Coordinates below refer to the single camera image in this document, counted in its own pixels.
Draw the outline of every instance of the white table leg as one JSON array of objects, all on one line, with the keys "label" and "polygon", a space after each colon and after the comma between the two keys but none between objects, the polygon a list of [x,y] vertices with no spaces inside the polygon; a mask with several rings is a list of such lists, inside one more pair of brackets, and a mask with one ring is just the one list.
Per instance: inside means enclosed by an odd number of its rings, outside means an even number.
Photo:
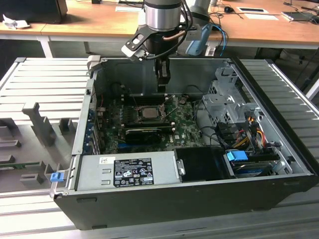
[{"label": "white table leg", "polygon": [[90,45],[87,41],[84,42],[85,53],[91,53]]},{"label": "white table leg", "polygon": [[318,92],[319,92],[319,79],[316,81],[316,83],[307,92],[306,97],[311,101],[316,96],[316,94]]},{"label": "white table leg", "polygon": [[53,58],[54,52],[51,51],[51,41],[48,36],[39,36],[38,41],[40,41],[44,55],[46,58]]}]

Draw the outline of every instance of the blue handle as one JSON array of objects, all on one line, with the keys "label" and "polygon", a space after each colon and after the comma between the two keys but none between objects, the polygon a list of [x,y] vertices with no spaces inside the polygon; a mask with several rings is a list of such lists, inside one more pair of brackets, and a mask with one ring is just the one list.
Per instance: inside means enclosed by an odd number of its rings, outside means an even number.
[{"label": "blue handle", "polygon": [[202,29],[201,39],[198,41],[192,41],[186,50],[187,55],[198,56],[204,49],[206,42],[208,41],[209,35],[213,28],[213,24],[209,23]]}]

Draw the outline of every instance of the warning label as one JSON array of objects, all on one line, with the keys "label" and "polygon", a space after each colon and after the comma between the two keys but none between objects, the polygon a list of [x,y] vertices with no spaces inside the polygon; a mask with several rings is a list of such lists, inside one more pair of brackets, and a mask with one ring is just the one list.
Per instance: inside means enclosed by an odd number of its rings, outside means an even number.
[{"label": "warning label", "polygon": [[154,184],[150,158],[114,160],[114,186],[132,187]]}]

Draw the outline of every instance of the blue plastic tab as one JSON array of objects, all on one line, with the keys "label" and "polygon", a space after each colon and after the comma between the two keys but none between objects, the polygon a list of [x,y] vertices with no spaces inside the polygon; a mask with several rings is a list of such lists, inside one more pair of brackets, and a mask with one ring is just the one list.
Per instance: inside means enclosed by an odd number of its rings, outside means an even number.
[{"label": "blue plastic tab", "polygon": [[202,33],[201,33],[201,39],[198,41],[192,41],[189,44],[186,50],[187,55],[198,56],[203,51],[206,45],[206,42],[208,41],[208,38],[210,36],[212,28],[213,28],[212,23],[209,23],[203,27]]},{"label": "blue plastic tab", "polygon": [[241,160],[248,160],[247,154],[245,151],[230,151],[227,153],[227,158],[229,161],[241,161]]},{"label": "blue plastic tab", "polygon": [[51,182],[63,182],[64,173],[52,173],[50,181]]}]

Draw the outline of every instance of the dark floor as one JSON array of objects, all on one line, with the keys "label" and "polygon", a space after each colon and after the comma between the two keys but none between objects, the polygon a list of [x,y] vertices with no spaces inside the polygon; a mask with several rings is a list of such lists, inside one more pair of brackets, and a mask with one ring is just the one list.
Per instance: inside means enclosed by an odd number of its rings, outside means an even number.
[{"label": "dark floor", "polygon": [[[85,53],[83,42],[52,42],[52,47],[56,57],[72,58],[88,57],[89,55]],[[103,56],[123,56],[121,47],[121,43],[90,43],[92,54]],[[241,59],[254,59],[256,51],[257,48],[253,47],[227,47],[223,57],[237,56]],[[277,52],[276,49],[264,49],[262,57],[273,58]],[[275,63],[294,82],[314,52],[315,50],[285,49]],[[299,57],[301,56],[304,56],[304,60],[300,62]],[[0,40],[0,79],[17,57],[44,57],[44,54],[40,43],[37,41]],[[298,87],[301,87],[305,78],[311,74],[318,63],[319,54],[312,59],[299,77],[296,83]],[[314,99],[314,103],[319,103],[319,97]]]}]

